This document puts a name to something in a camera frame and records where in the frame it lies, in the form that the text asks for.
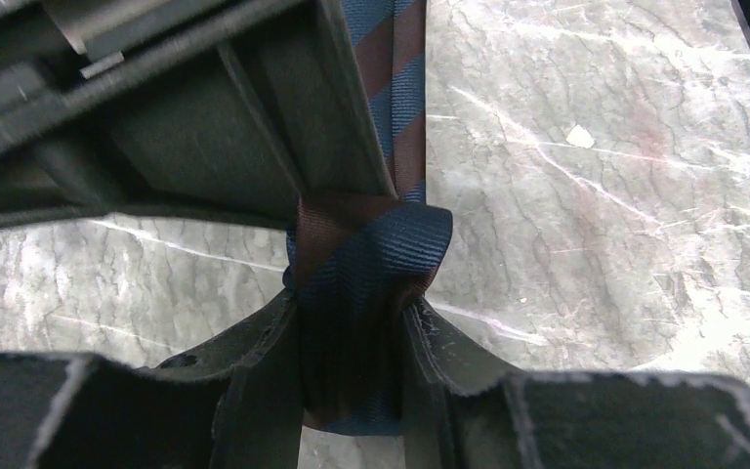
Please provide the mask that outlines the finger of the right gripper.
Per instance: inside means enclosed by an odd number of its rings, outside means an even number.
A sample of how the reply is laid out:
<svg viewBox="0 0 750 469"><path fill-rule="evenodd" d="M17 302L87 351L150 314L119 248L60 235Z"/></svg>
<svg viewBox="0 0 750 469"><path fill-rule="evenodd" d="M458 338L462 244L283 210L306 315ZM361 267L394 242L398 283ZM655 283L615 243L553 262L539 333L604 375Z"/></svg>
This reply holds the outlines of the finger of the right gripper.
<svg viewBox="0 0 750 469"><path fill-rule="evenodd" d="M0 1L0 230L395 189L336 1Z"/></svg>

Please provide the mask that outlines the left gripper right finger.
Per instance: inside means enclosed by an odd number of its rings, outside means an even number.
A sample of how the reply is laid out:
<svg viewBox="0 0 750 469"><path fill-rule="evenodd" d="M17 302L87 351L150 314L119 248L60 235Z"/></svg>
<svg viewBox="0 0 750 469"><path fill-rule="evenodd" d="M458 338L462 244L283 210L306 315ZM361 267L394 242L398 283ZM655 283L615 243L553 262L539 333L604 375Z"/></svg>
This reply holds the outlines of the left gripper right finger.
<svg viewBox="0 0 750 469"><path fill-rule="evenodd" d="M425 302L402 360L410 468L750 468L750 387L729 376L523 370Z"/></svg>

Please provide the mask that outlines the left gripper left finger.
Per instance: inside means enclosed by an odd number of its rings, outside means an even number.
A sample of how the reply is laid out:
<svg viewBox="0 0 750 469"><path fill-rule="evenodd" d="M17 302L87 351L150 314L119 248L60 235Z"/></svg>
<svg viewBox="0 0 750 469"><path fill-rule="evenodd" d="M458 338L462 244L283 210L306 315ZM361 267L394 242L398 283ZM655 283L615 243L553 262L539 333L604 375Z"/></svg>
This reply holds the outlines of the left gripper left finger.
<svg viewBox="0 0 750 469"><path fill-rule="evenodd" d="M0 353L0 468L293 468L303 419L287 293L156 367Z"/></svg>

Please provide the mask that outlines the navy brown striped tie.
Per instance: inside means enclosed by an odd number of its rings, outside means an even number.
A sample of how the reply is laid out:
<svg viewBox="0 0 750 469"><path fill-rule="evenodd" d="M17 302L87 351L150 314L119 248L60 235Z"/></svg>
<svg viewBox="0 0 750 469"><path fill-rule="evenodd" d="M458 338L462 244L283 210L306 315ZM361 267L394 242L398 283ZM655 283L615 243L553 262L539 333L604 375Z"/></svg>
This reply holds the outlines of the navy brown striped tie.
<svg viewBox="0 0 750 469"><path fill-rule="evenodd" d="M395 196L303 196L287 234L305 424L347 436L399 431L401 315L432 283L453 217L426 202L423 1L342 5Z"/></svg>

